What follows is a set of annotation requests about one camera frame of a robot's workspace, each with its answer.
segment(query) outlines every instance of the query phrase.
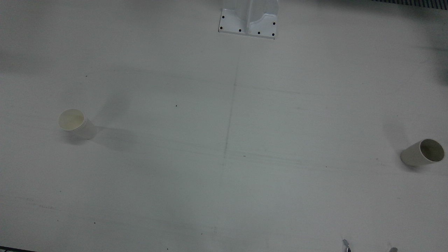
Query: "white tabletop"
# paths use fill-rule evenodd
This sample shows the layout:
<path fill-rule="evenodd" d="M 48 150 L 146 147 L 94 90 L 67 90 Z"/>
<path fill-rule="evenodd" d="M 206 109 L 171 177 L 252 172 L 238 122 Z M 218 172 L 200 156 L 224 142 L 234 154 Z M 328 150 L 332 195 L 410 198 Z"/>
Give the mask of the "white tabletop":
<path fill-rule="evenodd" d="M 447 161 L 399 153 L 448 147 L 448 11 L 284 0 L 271 40 L 220 6 L 0 1 L 0 246 L 446 251 Z"/>

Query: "paper cup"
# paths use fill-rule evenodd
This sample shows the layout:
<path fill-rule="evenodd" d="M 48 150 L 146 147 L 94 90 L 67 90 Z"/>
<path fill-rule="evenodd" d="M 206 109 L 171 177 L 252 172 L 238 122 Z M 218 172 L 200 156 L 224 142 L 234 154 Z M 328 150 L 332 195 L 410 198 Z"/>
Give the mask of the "paper cup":
<path fill-rule="evenodd" d="M 59 116 L 59 126 L 68 132 L 73 132 L 84 139 L 91 139 L 96 134 L 96 128 L 90 120 L 78 109 L 67 109 Z"/>
<path fill-rule="evenodd" d="M 432 139 L 425 139 L 411 145 L 401 153 L 401 160 L 409 166 L 429 165 L 442 161 L 443 147 Z"/>

